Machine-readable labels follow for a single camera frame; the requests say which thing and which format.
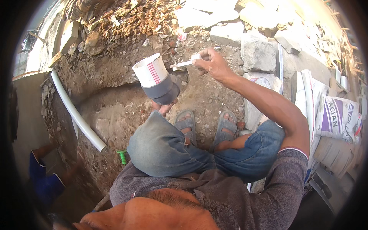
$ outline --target cement bag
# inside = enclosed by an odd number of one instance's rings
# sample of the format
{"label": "cement bag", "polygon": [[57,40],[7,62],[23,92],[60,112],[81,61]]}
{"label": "cement bag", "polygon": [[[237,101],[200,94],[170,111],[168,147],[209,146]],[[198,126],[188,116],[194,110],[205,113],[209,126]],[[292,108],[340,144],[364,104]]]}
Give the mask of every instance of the cement bag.
{"label": "cement bag", "polygon": [[316,134],[356,143],[361,127],[362,115],[357,102],[336,97],[321,97]]}

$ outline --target soil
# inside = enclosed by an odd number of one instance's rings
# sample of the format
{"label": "soil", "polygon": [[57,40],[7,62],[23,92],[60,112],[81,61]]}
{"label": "soil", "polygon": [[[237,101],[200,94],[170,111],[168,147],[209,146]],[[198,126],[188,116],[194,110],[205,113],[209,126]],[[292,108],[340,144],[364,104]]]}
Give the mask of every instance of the soil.
{"label": "soil", "polygon": [[[240,48],[209,41],[209,31],[205,28],[194,27],[185,41],[176,44],[177,36],[172,31],[177,28],[173,20],[176,17],[172,13],[177,7],[175,2],[145,1],[126,16],[117,17],[123,24],[128,22],[121,27],[113,27],[111,15],[119,10],[130,9],[130,5],[126,1],[117,1],[106,9],[106,5],[98,4],[93,14],[102,21],[94,31],[100,33],[99,44],[103,46],[103,51],[91,56],[76,50],[72,56],[63,55],[55,67],[76,108],[107,144],[107,149],[100,153],[81,131],[78,139],[75,137],[70,115],[57,93],[53,101],[47,104],[45,122],[62,142],[64,149],[61,154],[67,159],[75,160],[77,146],[82,149],[86,158],[84,173],[92,180],[89,182],[91,186],[96,186],[102,194],[110,190],[116,176],[124,168],[116,151],[127,148],[129,138],[152,111],[151,101],[140,87],[132,67],[157,52],[153,48],[155,41],[162,44],[163,48],[159,52],[169,73],[180,77],[184,84],[178,97],[179,102],[167,114],[171,123],[179,111],[193,110],[198,147],[209,149],[221,111],[229,109],[235,113],[238,121],[244,121],[244,100],[239,94],[224,88],[209,74],[199,76],[193,66],[188,66],[185,71],[174,72],[169,68],[171,64],[190,60],[193,54],[204,48],[218,47],[218,52],[232,70],[239,75],[243,74],[242,66],[238,65]],[[139,17],[141,13],[146,15],[144,20]],[[158,25],[162,28],[155,32]],[[146,38],[149,45],[143,46]],[[57,131],[58,127],[62,127],[60,132]]]}

